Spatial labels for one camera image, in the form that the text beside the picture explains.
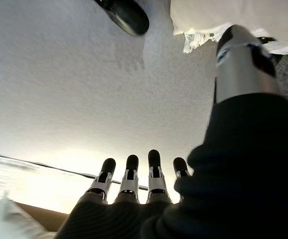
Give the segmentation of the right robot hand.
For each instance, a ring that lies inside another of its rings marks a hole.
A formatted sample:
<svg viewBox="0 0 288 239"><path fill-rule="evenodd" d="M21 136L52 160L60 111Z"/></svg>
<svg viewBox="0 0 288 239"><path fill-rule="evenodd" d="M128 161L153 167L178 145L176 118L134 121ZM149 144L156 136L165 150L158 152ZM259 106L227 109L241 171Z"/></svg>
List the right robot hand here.
<svg viewBox="0 0 288 239"><path fill-rule="evenodd" d="M58 239L288 239L288 99L269 53L244 27L223 33L216 60L204 141L174 163L180 202L170 201L152 150L147 204L125 189L106 205L109 159Z"/></svg>

